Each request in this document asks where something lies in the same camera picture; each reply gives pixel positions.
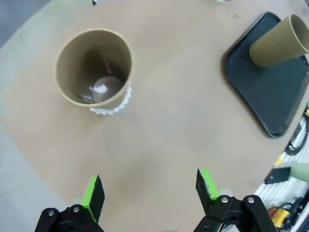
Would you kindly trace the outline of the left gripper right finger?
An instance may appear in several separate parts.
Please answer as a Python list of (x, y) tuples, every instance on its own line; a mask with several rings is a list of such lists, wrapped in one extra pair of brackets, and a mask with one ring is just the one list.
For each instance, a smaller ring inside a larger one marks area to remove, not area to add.
[(235, 226), (239, 232), (275, 232), (262, 200), (248, 195), (243, 200), (221, 195), (206, 169), (197, 170), (196, 190), (205, 216), (194, 229), (196, 232), (221, 232), (225, 226)]

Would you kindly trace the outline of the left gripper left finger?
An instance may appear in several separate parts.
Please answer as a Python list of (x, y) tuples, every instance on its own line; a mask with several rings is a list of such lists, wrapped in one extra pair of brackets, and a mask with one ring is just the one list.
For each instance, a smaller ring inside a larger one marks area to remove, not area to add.
[(91, 177), (80, 204), (60, 212), (56, 208), (42, 211), (35, 232), (102, 232), (98, 221), (105, 200), (101, 178)]

